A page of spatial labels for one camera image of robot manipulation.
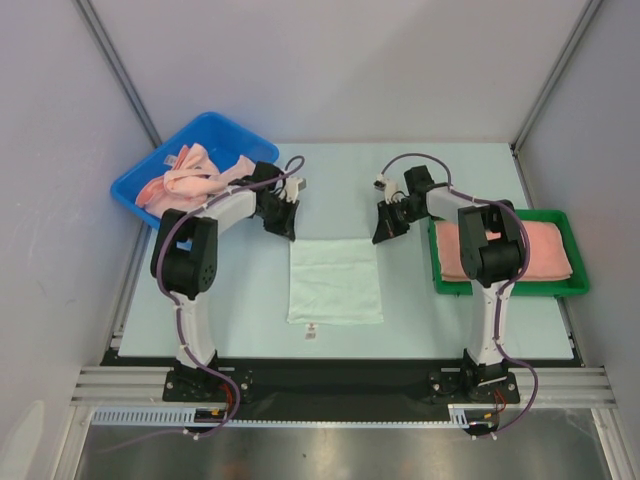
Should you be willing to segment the pink towel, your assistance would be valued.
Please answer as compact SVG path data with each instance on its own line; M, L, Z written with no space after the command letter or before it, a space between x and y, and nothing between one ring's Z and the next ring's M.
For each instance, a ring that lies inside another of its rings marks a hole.
M183 145L171 168L141 189L135 205L157 218L168 209L188 212L223 192L233 180L252 175L255 167L240 155L229 169L220 171L202 145Z
M530 262L522 280L554 282L569 279L572 266L565 252L560 230L552 223L524 221L530 240ZM436 244L441 277L449 282L468 281L460 259L458 227L450 222L435 222Z

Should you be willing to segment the light blue towel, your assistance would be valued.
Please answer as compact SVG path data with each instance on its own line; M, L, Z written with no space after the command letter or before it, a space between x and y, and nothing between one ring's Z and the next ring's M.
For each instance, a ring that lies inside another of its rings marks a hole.
M371 241L297 240L289 260L288 324L347 327L384 322Z

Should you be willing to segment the green plastic tray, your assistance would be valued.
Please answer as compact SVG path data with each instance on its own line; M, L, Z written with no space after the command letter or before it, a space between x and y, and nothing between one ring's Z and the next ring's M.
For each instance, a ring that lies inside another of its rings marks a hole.
M567 297L581 295L589 291L589 280L582 260L578 244L575 240L567 215L559 210L522 210L517 215L523 221L549 222L554 224L561 232L563 246L573 269L572 276L567 280L554 282L525 282L516 283L513 294L516 296L539 297ZM449 282L441 277L438 249L435 235L435 222L428 223L428 238L430 258L432 264L432 277L436 292L442 295L469 296L472 293L471 282Z

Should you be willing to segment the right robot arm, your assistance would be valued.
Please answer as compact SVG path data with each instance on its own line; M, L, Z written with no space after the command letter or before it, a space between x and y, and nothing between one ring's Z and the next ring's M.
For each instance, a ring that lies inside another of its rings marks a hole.
M374 187L383 193L377 203L373 244L406 234L414 222L430 217L458 228L459 258L471 281L471 341L463 351L460 388L471 401L493 394L508 376L501 328L514 284L529 265L529 239L510 202L489 201L437 183L425 166L404 174L407 191L384 174Z

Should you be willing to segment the aluminium frame rail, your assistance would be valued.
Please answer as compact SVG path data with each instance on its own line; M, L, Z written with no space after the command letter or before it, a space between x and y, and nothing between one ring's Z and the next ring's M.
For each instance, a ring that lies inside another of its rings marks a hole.
M88 366L71 395L73 405L158 405L168 367ZM535 408L611 409L617 402L602 368L541 368Z

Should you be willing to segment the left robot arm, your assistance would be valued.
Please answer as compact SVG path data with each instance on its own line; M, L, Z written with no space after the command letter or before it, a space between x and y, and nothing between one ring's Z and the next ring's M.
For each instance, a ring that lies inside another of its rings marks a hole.
M217 368L206 299L218 270L219 237L237 223L258 217L266 232L295 241L299 194L306 186L297 173L304 164L302 155L292 157L283 169L259 162L252 174L232 180L195 209L169 209L162 216L151 274L172 303L179 340L176 365L188 373L185 388L199 400L211 399L220 381L229 380Z

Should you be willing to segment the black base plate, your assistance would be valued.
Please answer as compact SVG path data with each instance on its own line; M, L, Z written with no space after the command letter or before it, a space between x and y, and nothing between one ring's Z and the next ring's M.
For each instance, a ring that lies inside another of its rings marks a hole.
M101 364L117 370L160 368L162 400L200 405L238 400L238 420L382 423L443 420L454 403L501 410L523 400L527 382L558 365L538 361L535 373L518 379L509 362L506 379L474 387L469 368L459 360L226 358L216 368L229 382L173 359L121 358L113 350Z

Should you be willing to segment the pink towel in bin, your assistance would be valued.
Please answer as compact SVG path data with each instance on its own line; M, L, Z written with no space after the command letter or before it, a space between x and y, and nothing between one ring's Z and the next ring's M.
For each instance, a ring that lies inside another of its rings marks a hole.
M229 169L220 171L202 145L183 145L171 168L141 189L135 205L157 218L168 209L188 212L223 192L233 180L252 175L255 167L240 155Z

